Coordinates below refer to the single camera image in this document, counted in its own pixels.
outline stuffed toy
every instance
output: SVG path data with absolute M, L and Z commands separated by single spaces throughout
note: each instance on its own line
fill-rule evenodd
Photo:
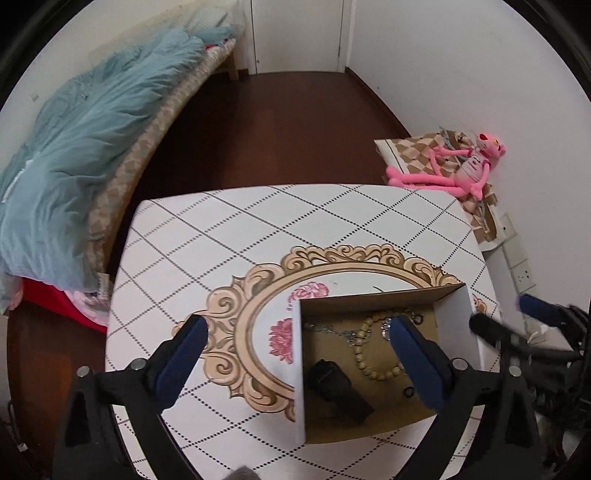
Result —
M 434 147 L 429 152 L 429 160 L 435 175 L 428 173 L 400 173 L 395 167 L 386 168 L 391 187 L 412 189 L 444 190 L 456 198 L 471 194 L 476 200 L 482 200 L 482 187 L 488 180 L 491 161 L 499 160 L 507 148 L 501 140 L 491 134 L 480 134 L 476 140 L 476 148 L 466 150 L 448 150 Z M 451 155 L 464 155 L 468 159 L 462 163 L 451 177 L 444 177 L 437 164 L 438 158 Z

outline table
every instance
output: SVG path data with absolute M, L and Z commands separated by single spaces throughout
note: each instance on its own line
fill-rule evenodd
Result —
M 476 239 L 445 192 L 364 185 L 218 190 L 142 202 L 112 298 L 106 369 L 148 357 L 192 312 L 209 343 L 163 418 L 206 480 L 250 466 L 263 480 L 387 479 L 432 419 L 396 432 L 325 445 L 295 441 L 291 305 L 297 298 L 465 282 L 499 317 Z M 487 349 L 485 366 L 496 367 Z M 129 454 L 154 478 L 125 410 Z M 450 462 L 459 469 L 473 419 Z

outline white door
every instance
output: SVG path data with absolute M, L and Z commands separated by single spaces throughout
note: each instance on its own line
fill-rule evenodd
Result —
M 257 73 L 336 72 L 343 0 L 252 0 Z

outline wooden bead bracelet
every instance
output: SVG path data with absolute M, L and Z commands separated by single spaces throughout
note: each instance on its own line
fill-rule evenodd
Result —
M 377 381 L 384 381 L 384 380 L 392 380 L 394 377 L 399 376 L 400 374 L 404 373 L 404 367 L 401 363 L 398 363 L 392 368 L 388 368 L 384 372 L 376 372 L 371 367 L 367 365 L 365 362 L 365 356 L 363 355 L 363 339 L 366 338 L 368 331 L 370 331 L 372 325 L 374 323 L 383 322 L 385 319 L 392 317 L 394 314 L 393 312 L 379 312 L 373 314 L 371 317 L 368 317 L 363 321 L 361 324 L 361 328 L 357 330 L 355 336 L 357 337 L 353 343 L 353 351 L 355 353 L 355 360 L 357 361 L 357 366 L 360 370 L 363 370 L 363 373 L 370 379 L 370 380 L 377 380 Z

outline bed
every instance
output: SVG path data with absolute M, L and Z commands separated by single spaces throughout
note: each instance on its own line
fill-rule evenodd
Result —
M 171 9 L 90 52 L 95 68 L 68 81 L 46 102 L 29 140 L 0 176 L 2 312 L 21 301 L 22 277 L 51 286 L 85 317 L 106 325 L 111 282 L 104 272 L 134 189 L 158 144 L 203 82 L 220 68 L 238 79 L 233 49 L 243 25 L 236 0 L 216 0 L 215 5 L 196 1 Z M 109 95 L 117 91 L 122 94 L 109 103 Z M 134 95 L 143 96 L 145 105 L 136 109 Z M 79 125 L 89 118 L 92 129 L 80 135 Z M 121 128 L 102 138 L 103 130 L 118 121 Z M 78 144 L 70 142 L 64 133 L 68 129 Z M 112 144 L 120 140 L 124 145 L 114 149 Z M 100 144 L 96 154 L 95 144 Z M 99 164 L 103 151 L 108 158 Z M 60 162 L 72 152 L 76 158 L 62 168 Z M 57 166 L 48 167 L 51 162 Z M 45 184 L 52 188 L 41 201 L 37 190 Z M 62 184 L 66 193 L 54 194 Z M 79 196 L 86 201 L 78 202 Z M 59 204 L 58 214 L 45 208 L 46 200 Z

